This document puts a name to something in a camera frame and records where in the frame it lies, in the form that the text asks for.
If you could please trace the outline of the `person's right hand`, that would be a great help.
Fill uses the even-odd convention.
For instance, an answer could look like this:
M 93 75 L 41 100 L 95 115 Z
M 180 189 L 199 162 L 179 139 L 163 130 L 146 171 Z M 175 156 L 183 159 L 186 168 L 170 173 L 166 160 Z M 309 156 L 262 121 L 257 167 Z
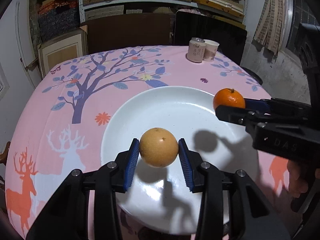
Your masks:
M 302 177 L 303 172 L 314 171 L 315 178 L 319 179 L 319 168 L 308 168 L 306 165 L 300 165 L 291 160 L 287 162 L 287 170 L 289 172 L 289 193 L 295 198 L 299 198 L 302 193 L 308 191 L 308 183 Z

